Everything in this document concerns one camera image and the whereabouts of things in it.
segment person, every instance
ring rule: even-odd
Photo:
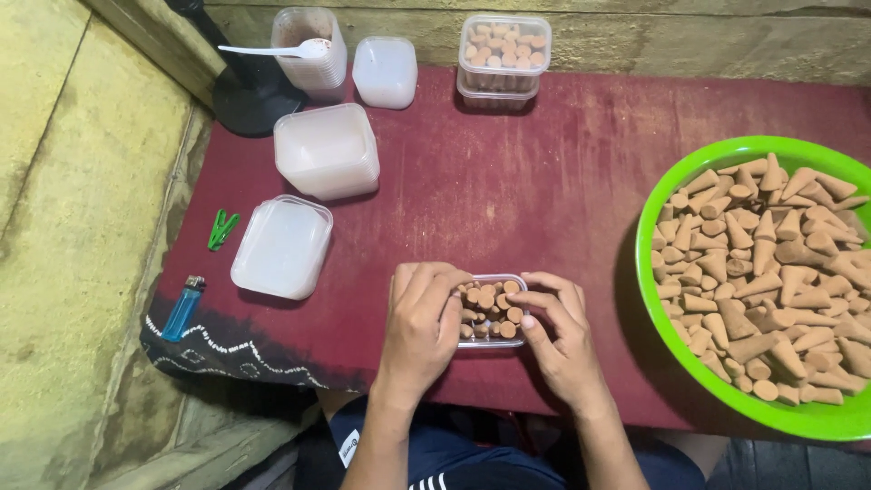
[[[571,409],[588,488],[704,488],[728,439],[699,444],[693,434],[673,433],[661,438],[669,444],[633,450],[593,349],[584,291],[544,272],[523,273],[523,279],[550,291],[507,298],[537,307],[554,327],[551,342],[537,318],[521,320],[546,384]],[[348,468],[341,490],[566,488],[569,482],[542,459],[512,447],[480,447],[436,423],[434,404],[421,402],[456,351],[462,309],[456,287],[472,276],[444,262],[421,262],[401,264],[393,281],[381,362],[368,396],[318,390]]]

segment plastic container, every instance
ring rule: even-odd
[[[339,22],[333,12],[321,7],[289,7],[281,10],[273,21],[270,45],[273,48],[294,47],[316,37],[330,40],[326,56],[310,59],[276,56],[275,59],[290,82],[313,100],[335,101],[340,93],[338,87],[344,83],[348,71],[348,48],[341,38]],[[338,100],[344,97],[342,87]]]
[[[541,53],[541,64],[530,65],[529,68],[490,66],[475,62],[474,57],[466,58],[466,50],[470,45],[481,45],[480,40],[476,39],[477,31],[479,29],[492,30],[492,25],[499,24],[507,24],[513,31],[518,31],[517,35],[520,37],[515,41],[518,46],[522,44],[519,39],[524,36],[543,37],[544,46],[533,48],[530,45],[530,52]],[[471,90],[528,92],[538,76],[550,65],[550,44],[550,24],[540,17],[496,15],[469,17],[463,24],[463,32],[460,35],[459,65],[465,70],[465,85]],[[491,51],[495,56],[502,56],[501,48],[493,48]]]
[[[274,135],[275,166],[303,194],[329,201],[378,188],[375,134],[360,105],[288,114]]]
[[[417,88],[415,47],[405,37],[366,37],[357,45],[352,76],[367,105],[405,109]]]
[[[844,405],[819,402],[788,406],[765,402],[742,393],[705,367],[678,337],[659,301],[651,266],[651,241],[657,216],[675,189],[706,169],[731,167],[765,156],[777,155],[780,167],[792,175],[810,167],[859,187],[856,195],[871,194],[871,169],[845,154],[802,140],[779,136],[745,136],[723,140],[690,153],[669,170],[653,188],[638,221],[635,263],[638,285],[653,326],[682,366],[711,394],[736,412],[778,431],[809,439],[851,441],[871,439],[871,390],[844,397]],[[854,210],[865,227],[871,227],[871,203]]]
[[[499,111],[520,111],[526,103],[538,94],[538,78],[532,83],[528,92],[494,92],[486,90],[471,90],[466,85],[463,69],[457,69],[456,89],[463,96],[467,107],[476,109],[494,109]]]
[[[314,292],[333,215],[323,206],[280,195],[254,208],[230,278],[240,288],[300,300]]]
[[[526,281],[520,278],[520,276],[515,276],[514,274],[483,274],[480,276],[473,276],[476,281],[481,284],[495,284],[497,282],[505,282],[505,281],[514,281],[520,284],[521,291],[528,291],[529,288],[526,286]],[[524,315],[529,315],[528,310],[523,311]],[[490,320],[484,320],[484,324],[490,325]],[[472,326],[477,325],[477,322],[472,322]],[[526,337],[523,335],[523,329],[517,327],[517,334],[514,338],[501,338],[501,337],[490,337],[488,334],[484,338],[461,338],[460,344],[457,345],[457,349],[493,349],[496,347],[520,347],[521,345],[526,344]]]

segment white plastic spoon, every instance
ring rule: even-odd
[[[218,46],[222,51],[232,51],[242,54],[263,54],[267,56],[296,56],[297,58],[321,58],[329,53],[329,39],[308,39],[295,48],[237,48],[236,46]]]

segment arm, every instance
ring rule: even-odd
[[[552,343],[535,317],[521,320],[544,380],[574,415],[590,489],[648,490],[596,359],[584,291],[571,281],[544,272],[523,274],[523,279],[557,293],[521,291],[508,299],[543,309],[554,325],[558,339]]]
[[[452,291],[471,280],[442,262],[396,268],[381,363],[341,490],[408,488],[411,418],[456,351],[462,305]]]

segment hand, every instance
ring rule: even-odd
[[[372,392],[413,411],[442,375],[460,339],[460,284],[472,275],[444,262],[403,263],[393,280],[381,364]]]
[[[535,317],[527,315],[520,321],[544,381],[576,417],[596,418],[615,412],[614,400],[593,349],[584,290],[568,279],[546,272],[524,273],[523,279],[527,284],[538,284],[557,293],[554,296],[520,291],[507,296],[512,303],[543,309],[554,326],[558,339],[552,343]]]

